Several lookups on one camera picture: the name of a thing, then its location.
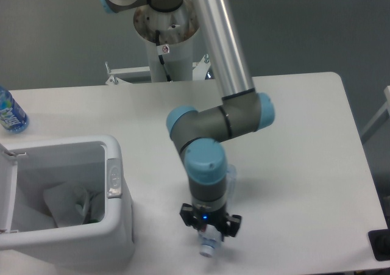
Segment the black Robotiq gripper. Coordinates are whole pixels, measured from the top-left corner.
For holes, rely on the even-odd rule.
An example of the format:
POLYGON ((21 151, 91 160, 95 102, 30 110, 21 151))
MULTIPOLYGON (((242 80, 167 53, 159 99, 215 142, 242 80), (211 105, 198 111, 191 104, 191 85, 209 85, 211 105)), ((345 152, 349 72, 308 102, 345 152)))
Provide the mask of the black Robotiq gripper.
POLYGON ((205 202, 193 199, 192 205, 182 204, 179 215, 186 226, 196 230, 206 224, 214 226, 220 231, 222 241, 225 237, 236 237, 242 222, 242 216, 227 213, 225 200, 205 202))

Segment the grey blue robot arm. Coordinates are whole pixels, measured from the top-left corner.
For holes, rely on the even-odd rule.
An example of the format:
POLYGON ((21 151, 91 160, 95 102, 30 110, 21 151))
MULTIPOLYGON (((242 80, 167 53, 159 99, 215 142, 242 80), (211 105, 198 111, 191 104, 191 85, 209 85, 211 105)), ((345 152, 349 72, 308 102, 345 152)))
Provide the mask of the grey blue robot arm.
POLYGON ((270 126, 275 112, 269 96, 254 87, 228 0, 100 2, 109 13, 134 10, 133 24, 146 42, 151 78, 156 82, 191 78, 187 45, 196 33, 203 33, 221 103, 203 111, 183 105, 166 119, 191 193, 191 202, 181 207, 180 216, 204 240, 236 236, 242 218, 227 211, 230 181, 222 143, 270 126))

